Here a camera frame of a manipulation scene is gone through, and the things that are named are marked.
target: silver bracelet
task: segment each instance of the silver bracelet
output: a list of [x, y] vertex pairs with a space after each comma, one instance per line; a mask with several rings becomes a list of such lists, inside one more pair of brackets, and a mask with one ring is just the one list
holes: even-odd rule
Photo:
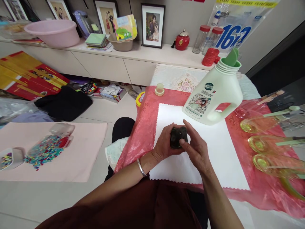
[[140, 171], [141, 171], [141, 173], [142, 173], [142, 176], [143, 176], [143, 177], [146, 177], [147, 175], [145, 174], [145, 172], [144, 172], [143, 169], [142, 169], [142, 166], [141, 166], [141, 164], [140, 164], [140, 159], [139, 159], [139, 158], [137, 159], [137, 162], [138, 162]]

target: hand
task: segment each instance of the hand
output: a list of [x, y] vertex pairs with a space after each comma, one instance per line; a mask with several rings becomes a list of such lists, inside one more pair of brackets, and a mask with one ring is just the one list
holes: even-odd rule
[[156, 143], [156, 146], [152, 150], [152, 155], [158, 163], [171, 155], [178, 155], [185, 151], [184, 149], [172, 149], [169, 146], [172, 129], [174, 127], [180, 128], [182, 126], [184, 125], [177, 125], [172, 123], [163, 128], [162, 133]]
[[206, 173], [213, 169], [207, 151], [207, 143], [200, 137], [198, 132], [189, 122], [186, 120], [183, 120], [183, 122], [186, 126], [187, 133], [191, 137], [191, 142], [189, 144], [185, 142], [184, 139], [180, 139], [179, 143], [187, 152], [191, 162], [198, 169], [198, 171], [200, 173]]

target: shelf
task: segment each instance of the shelf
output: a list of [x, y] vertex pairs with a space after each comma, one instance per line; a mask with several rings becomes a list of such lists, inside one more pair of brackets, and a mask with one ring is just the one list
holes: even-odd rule
[[[4, 38], [0, 38], [0, 42], [12, 43], [11, 40], [6, 40]], [[41, 48], [51, 48], [48, 46], [39, 46], [39, 45], [31, 45], [31, 46], [38, 46]], [[171, 48], [171, 45], [163, 44], [162, 49], [159, 49], [159, 48], [141, 46], [140, 42], [138, 41], [134, 41], [132, 50], [128, 52], [120, 52], [120, 51], [101, 52], [101, 51], [90, 50], [87, 48], [87, 45], [85, 44], [85, 40], [83, 38], [81, 38], [79, 44], [69, 48], [63, 48], [62, 50], [146, 61], [146, 62], [152, 62], [158, 64], [183, 66], [183, 67], [190, 67], [190, 68], [203, 69], [203, 70], [211, 70], [212, 67], [214, 67], [215, 65], [213, 64], [211, 67], [206, 67], [202, 65], [201, 61], [204, 56], [201, 53], [194, 54], [192, 52], [192, 47], [188, 47], [184, 51], [179, 51], [175, 48]]]

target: brown basket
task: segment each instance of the brown basket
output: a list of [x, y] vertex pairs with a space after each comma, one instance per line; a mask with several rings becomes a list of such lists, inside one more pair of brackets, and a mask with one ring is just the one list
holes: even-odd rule
[[115, 33], [112, 33], [109, 36], [108, 40], [113, 45], [113, 47], [118, 51], [130, 51], [132, 49], [133, 40], [118, 41], [115, 36]]

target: yellow cap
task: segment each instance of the yellow cap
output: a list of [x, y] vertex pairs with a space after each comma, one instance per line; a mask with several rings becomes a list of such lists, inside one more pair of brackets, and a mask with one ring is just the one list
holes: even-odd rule
[[157, 84], [157, 87], [156, 87], [156, 89], [155, 89], [155, 94], [156, 94], [157, 96], [162, 96], [162, 95], [164, 95], [164, 86], [163, 86], [163, 84]]

